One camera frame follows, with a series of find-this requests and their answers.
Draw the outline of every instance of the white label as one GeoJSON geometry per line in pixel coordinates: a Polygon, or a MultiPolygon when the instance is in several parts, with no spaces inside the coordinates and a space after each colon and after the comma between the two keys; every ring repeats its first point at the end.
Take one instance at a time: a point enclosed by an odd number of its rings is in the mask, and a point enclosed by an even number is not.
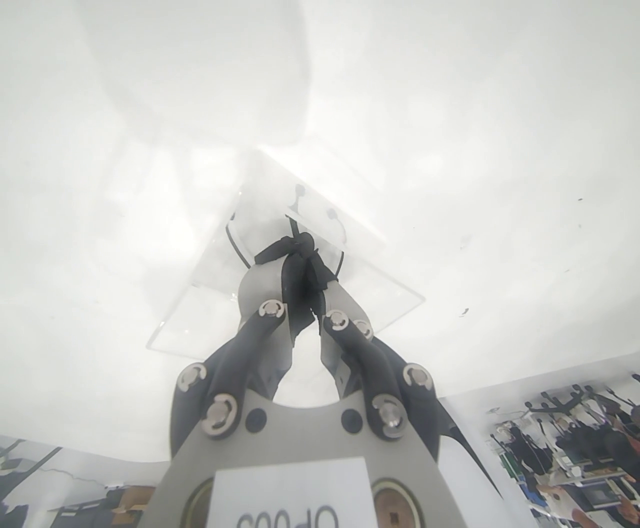
{"type": "Polygon", "coordinates": [[[364,458],[220,470],[207,528],[372,528],[364,458]]]}

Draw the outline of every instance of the silver washer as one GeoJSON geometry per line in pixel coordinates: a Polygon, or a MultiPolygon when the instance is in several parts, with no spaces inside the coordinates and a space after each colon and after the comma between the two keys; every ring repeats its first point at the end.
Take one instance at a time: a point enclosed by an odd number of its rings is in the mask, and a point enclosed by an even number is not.
{"type": "Polygon", "coordinates": [[[332,328],[334,330],[344,330],[349,326],[349,318],[341,310],[329,310],[326,316],[331,319],[332,328]]]}
{"type": "Polygon", "coordinates": [[[429,371],[418,363],[407,363],[402,371],[402,377],[409,387],[416,384],[427,390],[433,388],[433,378],[429,371]]]}
{"type": "Polygon", "coordinates": [[[369,341],[373,339],[373,328],[371,328],[368,321],[365,321],[364,319],[355,319],[353,324],[358,327],[358,330],[360,330],[364,334],[364,337],[369,341]]]}
{"type": "Polygon", "coordinates": [[[200,425],[209,436],[220,436],[234,423],[238,412],[236,399],[230,394],[216,394],[200,425]]]}
{"type": "Polygon", "coordinates": [[[382,420],[382,432],[387,438],[400,438],[406,425],[408,417],[404,405],[390,394],[378,394],[371,402],[375,409],[378,409],[382,420]]]}
{"type": "Polygon", "coordinates": [[[282,317],[283,314],[284,303],[277,299],[269,299],[258,308],[258,315],[261,317],[282,317]]]}
{"type": "Polygon", "coordinates": [[[202,363],[192,363],[178,376],[176,386],[182,392],[187,392],[193,385],[207,377],[207,368],[202,363]]]}

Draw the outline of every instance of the clear acrylic plate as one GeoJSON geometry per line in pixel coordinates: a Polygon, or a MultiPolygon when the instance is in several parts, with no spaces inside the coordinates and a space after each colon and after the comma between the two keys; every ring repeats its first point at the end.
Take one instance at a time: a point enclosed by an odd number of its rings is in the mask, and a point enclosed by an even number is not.
{"type": "Polygon", "coordinates": [[[231,339],[239,323],[237,292],[246,266],[230,239],[253,264],[255,254],[291,235],[287,215],[301,231],[314,236],[320,256],[332,270],[345,252],[340,283],[367,312],[375,332],[424,302],[419,293],[361,256],[359,246],[383,243],[378,235],[266,154],[254,152],[248,167],[236,203],[230,204],[233,220],[217,228],[189,282],[149,339],[149,349],[204,359],[231,339]]]}

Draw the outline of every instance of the metal rivet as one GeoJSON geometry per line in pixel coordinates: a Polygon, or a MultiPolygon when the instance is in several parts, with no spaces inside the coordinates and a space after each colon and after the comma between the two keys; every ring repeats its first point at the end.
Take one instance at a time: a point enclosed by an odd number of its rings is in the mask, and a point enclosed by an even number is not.
{"type": "Polygon", "coordinates": [[[345,409],[340,418],[342,427],[347,433],[357,435],[362,430],[362,416],[355,409],[345,409]]]}
{"type": "Polygon", "coordinates": [[[180,373],[176,386],[182,392],[187,392],[191,387],[206,377],[207,368],[202,363],[193,363],[180,373]]]}
{"type": "Polygon", "coordinates": [[[202,419],[202,429],[209,436],[220,436],[234,423],[238,405],[230,394],[216,394],[213,403],[207,409],[206,418],[202,419]]]}
{"type": "Polygon", "coordinates": [[[408,421],[406,410],[400,400],[390,394],[378,394],[371,404],[378,409],[384,435],[387,438],[400,438],[408,421]]]}
{"type": "Polygon", "coordinates": [[[284,304],[277,299],[269,299],[258,308],[258,315],[261,317],[282,317],[283,314],[284,304]]]}
{"type": "Polygon", "coordinates": [[[349,318],[341,310],[329,310],[326,316],[331,320],[334,330],[344,330],[349,326],[349,318]]]}
{"type": "Polygon", "coordinates": [[[417,363],[408,363],[404,366],[402,371],[404,382],[410,387],[412,385],[419,385],[427,390],[433,388],[433,379],[431,375],[423,366],[417,363]]]}
{"type": "Polygon", "coordinates": [[[256,408],[249,411],[244,419],[244,426],[250,433],[259,433],[267,424],[267,413],[264,409],[256,408]]]}
{"type": "Polygon", "coordinates": [[[356,319],[355,321],[353,321],[353,324],[355,324],[358,327],[358,330],[360,330],[364,334],[364,337],[369,340],[373,339],[373,328],[371,328],[371,325],[368,321],[364,321],[363,319],[356,319]]]}

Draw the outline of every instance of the knotted black fabric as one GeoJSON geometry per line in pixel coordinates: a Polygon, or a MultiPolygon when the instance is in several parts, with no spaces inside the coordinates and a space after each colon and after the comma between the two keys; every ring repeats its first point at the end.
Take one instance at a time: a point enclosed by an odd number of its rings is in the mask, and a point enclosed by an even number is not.
{"type": "Polygon", "coordinates": [[[337,280],[315,249],[309,233],[285,236],[255,256],[256,264],[266,264],[287,257],[282,266],[283,302],[289,306],[289,327],[295,339],[302,330],[323,313],[319,293],[337,280]]]}

